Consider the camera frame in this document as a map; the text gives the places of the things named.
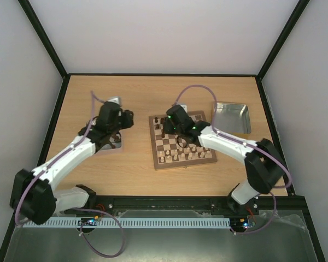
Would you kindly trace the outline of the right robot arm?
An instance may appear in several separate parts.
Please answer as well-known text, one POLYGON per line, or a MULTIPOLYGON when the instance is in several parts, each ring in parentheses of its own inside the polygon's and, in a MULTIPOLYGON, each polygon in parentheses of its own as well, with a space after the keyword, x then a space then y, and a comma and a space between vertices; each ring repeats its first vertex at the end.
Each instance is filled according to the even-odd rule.
POLYGON ((227 196, 227 207, 241 213, 247 203, 260 194, 268 194, 286 174, 282 158, 270 140, 253 141, 216 129, 205 121, 194 121, 183 105, 166 112, 164 132, 182 138, 188 144, 221 152, 244 164, 247 179, 235 186, 227 196))

